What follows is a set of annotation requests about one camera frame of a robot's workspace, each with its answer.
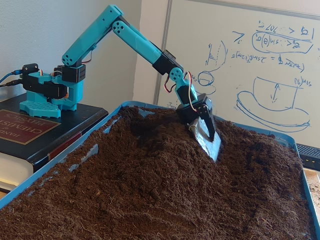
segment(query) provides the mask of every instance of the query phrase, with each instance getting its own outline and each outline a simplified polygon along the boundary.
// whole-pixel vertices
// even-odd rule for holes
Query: blue tray
[[[28,187],[30,187],[36,180],[41,178],[46,172],[48,172],[53,166],[55,166],[57,163],[61,162],[69,153],[71,153],[73,150],[75,150],[77,147],[79,147],[83,142],[89,137],[89,135],[95,131],[101,128],[104,124],[106,124],[113,116],[115,116],[121,107],[133,107],[137,106],[140,108],[150,108],[150,109],[156,109],[156,108],[165,108],[160,107],[157,105],[152,105],[148,103],[143,103],[139,101],[126,101],[123,104],[121,104],[116,110],[114,110],[110,115],[108,115],[106,118],[104,118],[101,122],[96,124],[92,129],[87,131],[83,136],[81,136],[77,141],[75,141],[73,144],[71,144],[69,147],[67,147],[63,152],[61,152],[58,156],[56,156],[54,159],[52,159],[50,162],[48,162],[46,165],[44,165],[41,169],[39,169],[37,172],[35,172],[32,176],[30,176],[28,179],[26,179],[23,183],[21,183],[19,186],[17,186],[14,190],[9,192],[4,198],[0,200],[0,209],[2,209],[4,206],[9,204],[14,198],[16,198],[19,194],[21,194],[23,191],[25,191]],[[274,135],[275,139],[282,145],[293,148],[298,153],[298,148],[296,145],[295,140],[283,133],[275,132],[275,131],[269,131],[257,127],[242,125],[235,123],[236,126],[250,130],[255,131],[259,134],[266,134],[266,135]],[[320,223],[317,218],[316,214],[316,208],[314,205],[314,202],[312,200],[312,195],[307,183],[307,178],[305,175],[305,172],[303,172],[302,176],[304,191],[306,195],[306,199],[308,201],[309,208],[311,210],[313,221],[315,225],[315,233],[317,236],[317,239],[320,240]]]

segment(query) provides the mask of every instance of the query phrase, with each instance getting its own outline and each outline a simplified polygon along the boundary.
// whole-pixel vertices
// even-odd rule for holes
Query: whiteboard
[[[197,93],[212,99],[215,115],[320,148],[317,17],[192,0],[171,4],[165,48],[192,73]],[[157,104],[174,109],[180,102],[162,87],[166,77]]]

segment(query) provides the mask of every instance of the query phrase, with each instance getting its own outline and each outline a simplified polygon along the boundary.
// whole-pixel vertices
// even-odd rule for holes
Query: white wall
[[[140,32],[151,42],[162,47],[168,0],[142,0]],[[134,76],[133,100],[154,102],[158,72],[138,55]]]
[[[320,15],[319,0],[229,0],[224,2]],[[140,31],[158,47],[162,46],[167,6],[168,0],[142,0]],[[173,55],[175,54],[174,49],[168,50]],[[181,65],[184,64],[183,59],[177,59],[177,62]],[[157,71],[141,57],[138,57],[133,100],[149,104],[154,103],[156,81]]]
[[[109,4],[118,5],[126,20],[139,28],[141,0],[0,0],[0,78],[31,63],[51,73]],[[106,37],[87,64],[82,103],[111,112],[132,100],[136,61],[137,54],[120,38]],[[21,85],[0,88],[0,101],[23,92]]]

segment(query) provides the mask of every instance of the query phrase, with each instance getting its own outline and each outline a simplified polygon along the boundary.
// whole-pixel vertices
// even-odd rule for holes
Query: brown soil
[[[123,108],[109,134],[94,132],[0,211],[0,239],[316,239],[292,150],[218,121],[214,164],[173,111],[156,112]]]

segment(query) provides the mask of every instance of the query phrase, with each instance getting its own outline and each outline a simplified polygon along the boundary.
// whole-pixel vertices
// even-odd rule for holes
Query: teal robotic arm
[[[129,24],[116,5],[109,5],[84,31],[62,56],[63,65],[54,68],[53,73],[38,72],[36,64],[23,66],[22,84],[27,90],[27,101],[20,103],[20,109],[31,116],[56,118],[60,117],[62,110],[75,111],[83,97],[83,79],[86,77],[83,59],[111,31],[151,63],[161,75],[168,74],[167,81],[170,78],[176,84],[175,92],[181,102],[177,113],[182,121],[191,123],[201,117],[213,141],[216,127],[211,100],[205,94],[197,96],[192,80],[186,80],[187,73],[184,73],[176,58],[167,50],[161,51]]]
[[[176,63],[168,51],[162,52],[146,39],[133,25],[123,18],[123,12],[116,5],[109,5],[103,13],[84,31],[62,57],[65,66],[78,68],[83,58],[97,46],[97,43],[113,31],[139,55],[146,59],[162,75],[168,74],[176,82],[176,93],[183,104],[189,103],[188,94],[179,93],[182,88],[188,93],[189,81],[184,80],[183,68]],[[190,99],[197,101],[197,94],[191,86]]]

